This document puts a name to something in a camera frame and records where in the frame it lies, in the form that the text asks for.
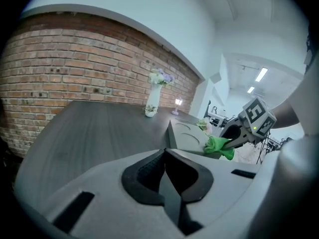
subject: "flower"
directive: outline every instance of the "flower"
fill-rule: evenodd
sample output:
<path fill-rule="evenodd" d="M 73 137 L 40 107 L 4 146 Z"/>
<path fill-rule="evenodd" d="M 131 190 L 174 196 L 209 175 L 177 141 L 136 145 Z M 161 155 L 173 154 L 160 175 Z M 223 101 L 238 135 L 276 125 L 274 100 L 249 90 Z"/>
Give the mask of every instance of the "flower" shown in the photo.
<path fill-rule="evenodd" d="M 146 112 L 156 112 L 157 113 L 157 107 L 152 106 L 152 105 L 148 105 L 145 108 L 143 108 L 143 110 L 145 110 Z"/>
<path fill-rule="evenodd" d="M 174 76 L 165 73 L 162 68 L 159 68 L 158 70 L 151 69 L 149 77 L 152 84 L 166 85 L 174 83 Z"/>

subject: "ceiling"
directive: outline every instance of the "ceiling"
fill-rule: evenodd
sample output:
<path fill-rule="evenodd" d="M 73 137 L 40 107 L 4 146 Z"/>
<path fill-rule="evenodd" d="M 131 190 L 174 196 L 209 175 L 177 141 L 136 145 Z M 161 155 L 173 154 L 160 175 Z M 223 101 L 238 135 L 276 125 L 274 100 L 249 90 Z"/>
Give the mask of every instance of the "ceiling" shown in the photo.
<path fill-rule="evenodd" d="M 229 87 L 233 90 L 246 93 L 252 86 L 255 87 L 252 95 L 265 99 L 276 99 L 277 102 L 285 100 L 299 85 L 300 79 L 291 76 L 276 68 L 267 67 L 268 71 L 260 82 L 256 82 L 263 65 L 237 60 L 227 61 Z"/>
<path fill-rule="evenodd" d="M 234 20 L 262 20 L 268 22 L 303 24 L 303 17 L 293 0 L 202 0 L 216 23 Z"/>

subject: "black slot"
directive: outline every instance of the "black slot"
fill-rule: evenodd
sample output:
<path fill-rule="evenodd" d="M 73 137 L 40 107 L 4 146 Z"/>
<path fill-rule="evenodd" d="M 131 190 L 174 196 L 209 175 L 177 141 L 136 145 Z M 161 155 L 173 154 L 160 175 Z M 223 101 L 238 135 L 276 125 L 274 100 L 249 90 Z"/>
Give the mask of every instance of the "black slot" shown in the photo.
<path fill-rule="evenodd" d="M 243 171 L 243 170 L 239 170 L 239 169 L 235 169 L 231 173 L 242 176 L 242 177 L 250 178 L 250 179 L 254 179 L 254 177 L 256 175 L 256 173 L 247 172 L 247 171 Z"/>
<path fill-rule="evenodd" d="M 237 139 L 241 133 L 240 128 L 241 126 L 238 125 L 230 125 L 221 137 L 227 139 Z"/>
<path fill-rule="evenodd" d="M 53 224 L 60 230 L 69 233 L 85 209 L 88 207 L 94 194 L 82 192 L 68 207 L 54 220 Z"/>
<path fill-rule="evenodd" d="M 166 171 L 171 185 L 180 195 L 180 205 L 166 214 L 185 234 L 198 231 L 203 226 L 193 221 L 186 204 L 200 201 L 211 188 L 214 178 L 204 166 L 182 157 L 166 148 L 127 167 L 122 174 L 125 191 L 138 203 L 167 206 L 165 197 L 159 194 L 159 185 Z"/>

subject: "candle holder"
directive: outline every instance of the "candle holder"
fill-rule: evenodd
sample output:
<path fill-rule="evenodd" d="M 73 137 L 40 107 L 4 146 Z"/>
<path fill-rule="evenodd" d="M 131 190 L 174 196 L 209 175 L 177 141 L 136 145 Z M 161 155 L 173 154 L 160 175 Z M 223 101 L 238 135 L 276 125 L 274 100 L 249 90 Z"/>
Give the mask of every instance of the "candle holder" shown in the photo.
<path fill-rule="evenodd" d="M 182 101 L 182 99 L 181 98 L 176 98 L 175 99 L 175 104 L 176 104 L 176 107 L 175 107 L 175 110 L 173 110 L 173 111 L 171 111 L 171 113 L 172 114 L 174 114 L 174 115 L 178 115 L 178 111 L 177 111 L 177 108 L 178 108 L 178 106 L 180 106 L 181 105 L 181 103 L 182 103 L 183 101 Z"/>

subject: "white wall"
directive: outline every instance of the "white wall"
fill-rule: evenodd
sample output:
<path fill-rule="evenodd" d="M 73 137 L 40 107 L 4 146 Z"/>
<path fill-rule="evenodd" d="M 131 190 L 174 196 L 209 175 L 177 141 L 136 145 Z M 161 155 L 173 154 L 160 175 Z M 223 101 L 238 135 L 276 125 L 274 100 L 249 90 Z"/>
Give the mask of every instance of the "white wall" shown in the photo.
<path fill-rule="evenodd" d="M 22 16 L 49 11 L 86 12 L 130 25 L 207 76 L 215 26 L 201 0 L 32 0 Z"/>
<path fill-rule="evenodd" d="M 252 99 L 252 96 L 248 93 L 242 93 L 235 90 L 230 90 L 225 104 L 226 116 L 231 118 L 233 115 L 243 111 L 243 106 Z"/>
<path fill-rule="evenodd" d="M 216 96 L 213 94 L 210 96 L 210 105 L 209 105 L 209 108 L 208 108 L 208 111 L 210 113 L 215 113 L 213 112 L 213 107 L 216 106 L 217 107 L 217 114 L 222 114 L 223 113 L 223 110 L 224 110 L 224 105 L 221 103 L 221 101 L 216 98 Z"/>
<path fill-rule="evenodd" d="M 223 110 L 224 109 L 224 103 L 222 102 L 220 95 L 216 91 L 216 89 L 213 87 L 212 95 L 210 97 L 211 104 L 209 106 L 210 111 L 212 110 L 213 106 L 217 107 L 217 110 Z"/>
<path fill-rule="evenodd" d="M 224 56 L 221 56 L 219 73 L 221 80 L 214 84 L 214 88 L 216 89 L 222 104 L 225 105 L 229 94 L 229 79 L 227 73 L 227 64 Z"/>
<path fill-rule="evenodd" d="M 286 139 L 290 137 L 294 140 L 302 138 L 305 133 L 300 123 L 296 125 L 292 125 L 289 127 L 278 128 L 278 129 L 271 129 L 270 130 L 271 137 L 274 137 L 279 142 L 282 138 Z"/>
<path fill-rule="evenodd" d="M 209 100 L 211 98 L 211 93 L 213 90 L 213 83 L 210 79 L 200 83 L 194 95 L 189 114 L 202 119 L 204 118 Z"/>

